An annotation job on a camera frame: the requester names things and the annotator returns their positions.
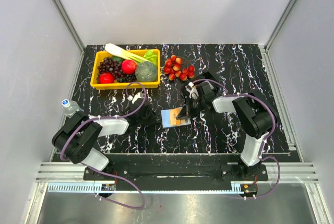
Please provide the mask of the black card holder wallet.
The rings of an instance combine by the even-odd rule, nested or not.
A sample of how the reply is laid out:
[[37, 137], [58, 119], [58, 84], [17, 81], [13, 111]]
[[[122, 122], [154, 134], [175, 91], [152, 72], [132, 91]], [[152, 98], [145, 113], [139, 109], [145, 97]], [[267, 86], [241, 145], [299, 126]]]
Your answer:
[[163, 128], [170, 128], [170, 127], [178, 127], [178, 126], [171, 126], [169, 124], [169, 112], [170, 112], [171, 109], [168, 109], [168, 110], [162, 110], [161, 111], [161, 117], [162, 117], [162, 127]]

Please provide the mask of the black card box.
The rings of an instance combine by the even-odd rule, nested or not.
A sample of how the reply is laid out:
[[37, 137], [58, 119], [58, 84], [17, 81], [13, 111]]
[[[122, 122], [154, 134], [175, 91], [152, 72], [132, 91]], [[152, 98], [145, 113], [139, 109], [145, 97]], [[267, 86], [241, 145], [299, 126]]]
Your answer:
[[205, 72], [203, 74], [200, 74], [200, 75], [186, 81], [185, 84], [181, 87], [181, 92], [182, 92], [184, 97], [191, 97], [191, 98], [195, 99], [196, 97], [199, 96], [199, 93], [197, 91], [197, 86], [199, 86], [201, 81], [195, 82], [196, 80], [199, 80], [199, 79], [210, 79], [210, 80], [217, 81], [215, 79], [215, 76], [213, 76], [210, 72]]

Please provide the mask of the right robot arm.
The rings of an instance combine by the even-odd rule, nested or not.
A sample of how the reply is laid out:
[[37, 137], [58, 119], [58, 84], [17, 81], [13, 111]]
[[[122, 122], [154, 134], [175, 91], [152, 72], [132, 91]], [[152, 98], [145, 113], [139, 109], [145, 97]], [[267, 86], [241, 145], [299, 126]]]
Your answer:
[[261, 165], [265, 142], [276, 126], [275, 113], [259, 91], [235, 96], [192, 91], [185, 97], [184, 105], [179, 113], [174, 115], [174, 119], [188, 120], [206, 109], [216, 113], [236, 113], [246, 133], [246, 139], [240, 160], [232, 167], [232, 173], [244, 180], [251, 179]]

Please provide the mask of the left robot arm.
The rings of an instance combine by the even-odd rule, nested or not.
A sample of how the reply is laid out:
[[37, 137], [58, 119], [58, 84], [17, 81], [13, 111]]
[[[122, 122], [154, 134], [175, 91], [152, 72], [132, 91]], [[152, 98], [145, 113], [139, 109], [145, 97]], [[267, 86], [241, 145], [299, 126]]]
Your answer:
[[87, 113], [76, 112], [53, 136], [52, 145], [63, 153], [63, 158], [73, 164], [82, 163], [95, 168], [95, 174], [103, 180], [113, 174], [109, 159], [94, 148], [99, 137], [123, 135], [132, 126], [151, 126], [160, 123], [159, 116], [149, 105], [143, 105], [139, 111], [127, 117], [99, 119]]

